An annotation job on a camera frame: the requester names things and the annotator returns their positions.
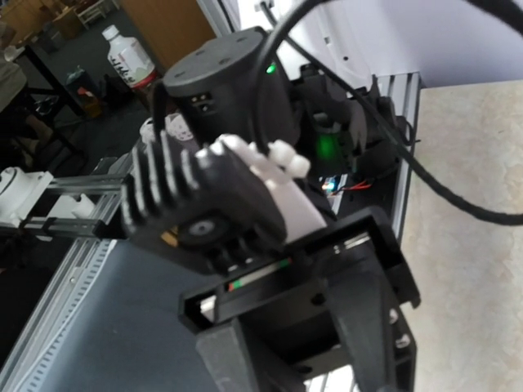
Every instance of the screw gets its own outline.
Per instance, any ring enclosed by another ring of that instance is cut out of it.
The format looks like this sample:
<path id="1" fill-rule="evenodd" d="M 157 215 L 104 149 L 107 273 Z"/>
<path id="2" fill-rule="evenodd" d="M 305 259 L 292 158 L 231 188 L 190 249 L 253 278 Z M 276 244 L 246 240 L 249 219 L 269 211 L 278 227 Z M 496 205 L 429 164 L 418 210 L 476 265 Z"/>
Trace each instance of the screw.
<path id="1" fill-rule="evenodd" d="M 202 237 L 210 234 L 214 230 L 214 227 L 215 225 L 212 220 L 201 220 L 191 225 L 189 233 L 197 237 Z"/>
<path id="2" fill-rule="evenodd" d="M 389 323 L 396 324 L 396 321 L 398 321 L 399 318 L 400 316 L 398 315 L 398 312 L 396 312 L 395 309 L 391 309 L 389 312 Z"/>
<path id="3" fill-rule="evenodd" d="M 398 349 L 404 349 L 405 347 L 408 347 L 410 345 L 410 338 L 409 335 L 406 333 L 400 338 L 396 339 L 396 347 Z"/>

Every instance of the white bottle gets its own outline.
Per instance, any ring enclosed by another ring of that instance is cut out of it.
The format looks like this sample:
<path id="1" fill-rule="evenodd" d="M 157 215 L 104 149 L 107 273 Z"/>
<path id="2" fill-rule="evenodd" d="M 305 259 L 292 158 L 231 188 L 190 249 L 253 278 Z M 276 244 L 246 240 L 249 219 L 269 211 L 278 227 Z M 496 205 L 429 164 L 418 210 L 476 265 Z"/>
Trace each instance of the white bottle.
<path id="1" fill-rule="evenodd" d="M 122 37 L 115 25 L 102 34 L 110 44 L 107 59 L 130 88 L 148 87 L 158 77 L 153 61 L 136 38 Z"/>

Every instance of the cardboard box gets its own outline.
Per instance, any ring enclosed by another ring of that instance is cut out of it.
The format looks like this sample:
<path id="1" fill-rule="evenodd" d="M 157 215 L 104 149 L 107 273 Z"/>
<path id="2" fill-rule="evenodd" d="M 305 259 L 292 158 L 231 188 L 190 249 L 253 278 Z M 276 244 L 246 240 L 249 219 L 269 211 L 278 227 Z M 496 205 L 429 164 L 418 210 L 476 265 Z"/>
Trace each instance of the cardboard box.
<path id="1" fill-rule="evenodd" d="M 73 8 L 66 8 L 52 23 L 65 39 L 76 38 L 83 30 L 83 24 L 74 13 Z"/>

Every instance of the green led light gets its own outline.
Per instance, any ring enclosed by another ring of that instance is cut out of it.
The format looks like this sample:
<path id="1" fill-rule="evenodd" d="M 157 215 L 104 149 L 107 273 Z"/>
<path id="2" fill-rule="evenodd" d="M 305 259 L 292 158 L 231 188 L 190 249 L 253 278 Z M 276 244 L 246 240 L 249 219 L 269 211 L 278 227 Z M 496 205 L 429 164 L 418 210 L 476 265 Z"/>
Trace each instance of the green led light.
<path id="1" fill-rule="evenodd" d="M 269 68 L 267 68 L 265 72 L 267 72 L 268 74 L 273 74 L 274 72 L 276 72 L 276 64 L 272 63 L 271 65 L 269 65 Z"/>
<path id="2" fill-rule="evenodd" d="M 278 264 L 279 264 L 280 268 L 289 267 L 291 265 L 291 260 L 290 259 L 284 259 L 284 260 L 281 260 Z"/>
<path id="3" fill-rule="evenodd" d="M 319 158 L 331 159 L 336 156 L 336 136 L 320 135 L 316 146 L 316 153 Z"/>

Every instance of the red wire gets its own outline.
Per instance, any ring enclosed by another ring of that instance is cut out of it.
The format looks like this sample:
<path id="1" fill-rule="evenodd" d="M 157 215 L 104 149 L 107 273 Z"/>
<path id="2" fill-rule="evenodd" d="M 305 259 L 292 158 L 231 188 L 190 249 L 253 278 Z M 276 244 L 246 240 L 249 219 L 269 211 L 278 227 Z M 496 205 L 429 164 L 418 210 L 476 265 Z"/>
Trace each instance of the red wire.
<path id="1" fill-rule="evenodd" d="M 347 190 L 366 190 L 366 189 L 369 189 L 371 186 L 373 186 L 373 185 L 369 184 L 367 181 L 362 181 L 359 184 L 356 184 L 356 185 L 353 185 L 350 187 L 340 188 L 336 192 L 333 192 L 333 195 L 339 194 L 340 192 L 344 192 Z"/>

